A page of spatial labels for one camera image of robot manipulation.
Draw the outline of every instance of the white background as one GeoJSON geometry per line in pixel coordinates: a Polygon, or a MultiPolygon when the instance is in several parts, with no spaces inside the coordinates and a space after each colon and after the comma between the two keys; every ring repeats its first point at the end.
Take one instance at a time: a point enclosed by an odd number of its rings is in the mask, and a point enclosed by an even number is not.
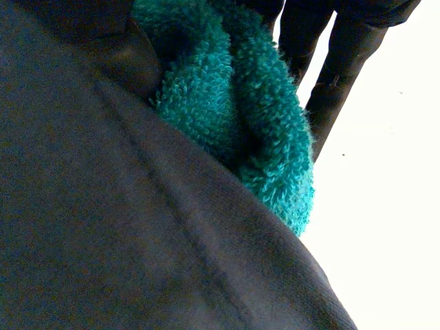
{"type": "MultiPolygon", "coordinates": [[[[298,90],[302,106],[334,18],[298,90]]],[[[301,239],[360,330],[440,330],[439,19],[440,1],[423,0],[388,31],[316,163],[301,239]]]]}

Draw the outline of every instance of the teal fluffy fabric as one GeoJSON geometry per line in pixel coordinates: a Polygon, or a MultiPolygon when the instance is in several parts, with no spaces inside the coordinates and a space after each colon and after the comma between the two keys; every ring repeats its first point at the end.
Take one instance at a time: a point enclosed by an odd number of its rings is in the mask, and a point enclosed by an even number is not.
{"type": "Polygon", "coordinates": [[[314,195],[311,136],[261,18],[228,0],[137,0],[132,15],[166,70],[159,115],[299,236],[314,195]]]}

